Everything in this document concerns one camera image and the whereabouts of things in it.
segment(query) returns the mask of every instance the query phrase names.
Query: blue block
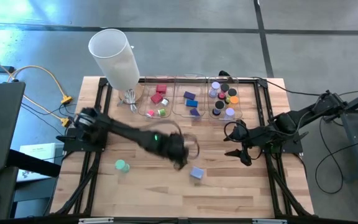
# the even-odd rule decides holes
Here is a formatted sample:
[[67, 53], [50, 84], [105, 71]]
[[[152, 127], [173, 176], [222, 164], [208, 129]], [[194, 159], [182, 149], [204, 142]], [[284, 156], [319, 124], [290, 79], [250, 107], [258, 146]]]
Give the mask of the blue block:
[[197, 107], [197, 106], [198, 106], [198, 101], [195, 101], [195, 100], [186, 100], [185, 104], [186, 104], [186, 106]]
[[196, 108], [191, 109], [190, 114], [193, 115], [193, 116], [199, 116], [200, 115]]
[[187, 98], [189, 100], [194, 100], [196, 98], [196, 95], [186, 91], [185, 94], [183, 95], [183, 97]]
[[190, 175], [191, 175], [192, 177], [195, 177], [195, 178], [201, 180], [201, 178], [202, 178], [203, 175], [204, 175], [204, 170], [202, 170], [202, 169], [200, 169], [200, 168], [198, 168], [198, 167], [193, 167], [193, 169], [191, 170]]

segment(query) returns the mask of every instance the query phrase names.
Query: red cube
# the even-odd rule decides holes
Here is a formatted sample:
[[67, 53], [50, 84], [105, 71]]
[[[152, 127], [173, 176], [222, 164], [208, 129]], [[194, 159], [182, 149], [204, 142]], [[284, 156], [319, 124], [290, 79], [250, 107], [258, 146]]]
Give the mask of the red cube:
[[152, 97], [150, 97], [150, 99], [152, 99], [155, 104], [160, 103], [163, 100], [162, 95], [160, 93], [154, 94]]
[[157, 93], [165, 94], [167, 92], [167, 85], [157, 85], [155, 91]]

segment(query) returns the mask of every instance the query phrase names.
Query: white plastic cup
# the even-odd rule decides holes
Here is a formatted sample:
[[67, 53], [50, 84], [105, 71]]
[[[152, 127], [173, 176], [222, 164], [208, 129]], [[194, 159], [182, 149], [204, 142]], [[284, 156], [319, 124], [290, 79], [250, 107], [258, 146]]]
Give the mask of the white plastic cup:
[[91, 38], [88, 48], [114, 89], [126, 91], [135, 88], [140, 77], [139, 69], [122, 31], [102, 30]]

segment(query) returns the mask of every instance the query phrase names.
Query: cable connector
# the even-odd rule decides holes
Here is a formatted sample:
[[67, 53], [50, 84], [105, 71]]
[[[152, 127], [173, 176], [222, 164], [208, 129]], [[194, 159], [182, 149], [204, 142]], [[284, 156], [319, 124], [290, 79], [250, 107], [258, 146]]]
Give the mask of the cable connector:
[[69, 118], [62, 118], [60, 119], [60, 121], [62, 122], [62, 126], [65, 128], [67, 128], [71, 124], [71, 120]]
[[63, 105], [67, 105], [69, 104], [71, 101], [73, 100], [73, 98], [71, 96], [63, 96], [63, 99], [61, 100], [61, 104]]

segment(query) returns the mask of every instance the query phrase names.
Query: white cable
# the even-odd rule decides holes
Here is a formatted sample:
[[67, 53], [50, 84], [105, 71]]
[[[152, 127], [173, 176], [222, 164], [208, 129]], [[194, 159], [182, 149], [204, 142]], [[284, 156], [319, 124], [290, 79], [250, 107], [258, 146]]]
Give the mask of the white cable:
[[124, 99], [127, 104], [131, 105], [131, 111], [133, 113], [137, 113], [137, 108], [135, 105], [135, 90], [130, 89], [130, 90], [125, 91]]

